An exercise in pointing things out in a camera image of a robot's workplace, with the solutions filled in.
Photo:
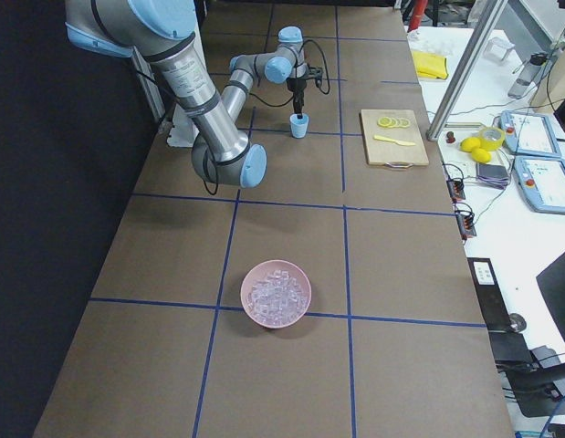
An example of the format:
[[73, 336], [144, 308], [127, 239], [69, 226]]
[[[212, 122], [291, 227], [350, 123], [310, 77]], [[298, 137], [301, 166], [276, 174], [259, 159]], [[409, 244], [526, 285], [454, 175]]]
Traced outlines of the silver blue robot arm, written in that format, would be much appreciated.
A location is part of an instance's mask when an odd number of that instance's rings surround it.
[[309, 66], [296, 26], [278, 33], [277, 49], [240, 55], [231, 77], [217, 90], [194, 47], [197, 17], [192, 1], [67, 1], [68, 39], [76, 47], [111, 57], [138, 50], [157, 67], [178, 105], [198, 129], [192, 164], [206, 183], [258, 186], [267, 171], [267, 152], [235, 125], [254, 83], [304, 82]]

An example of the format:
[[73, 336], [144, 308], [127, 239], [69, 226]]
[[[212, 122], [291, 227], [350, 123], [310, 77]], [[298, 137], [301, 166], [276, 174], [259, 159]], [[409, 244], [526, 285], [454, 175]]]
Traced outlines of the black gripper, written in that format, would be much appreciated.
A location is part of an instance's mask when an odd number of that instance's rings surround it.
[[294, 114], [298, 120], [303, 119], [303, 102], [304, 91], [307, 87], [307, 81], [303, 78], [288, 78], [286, 80], [287, 90], [292, 94], [292, 102], [294, 103]]

